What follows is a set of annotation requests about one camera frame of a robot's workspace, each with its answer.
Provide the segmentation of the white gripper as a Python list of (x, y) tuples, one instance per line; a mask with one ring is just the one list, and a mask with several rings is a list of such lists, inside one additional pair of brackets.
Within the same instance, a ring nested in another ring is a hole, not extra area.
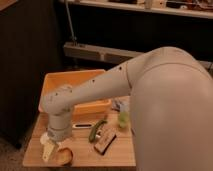
[(64, 140), (70, 137), (71, 133), (72, 133), (71, 124), (67, 124), (65, 126), (62, 126), (61, 128), (57, 128), (56, 126), (52, 126), (51, 124), (48, 124), (47, 135), (51, 140), (47, 140), (44, 144), (43, 155), (42, 155), (42, 159), (44, 162), (49, 161), (52, 155), (52, 152), (55, 149), (55, 143), (53, 141), (58, 142), (59, 149), (65, 148), (66, 143)]

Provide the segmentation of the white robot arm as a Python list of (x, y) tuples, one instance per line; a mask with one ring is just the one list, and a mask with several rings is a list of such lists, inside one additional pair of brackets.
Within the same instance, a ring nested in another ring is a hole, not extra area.
[(126, 95), (137, 171), (213, 171), (213, 77), (177, 47), (154, 49), (44, 95), (48, 136), (68, 138), (75, 105)]

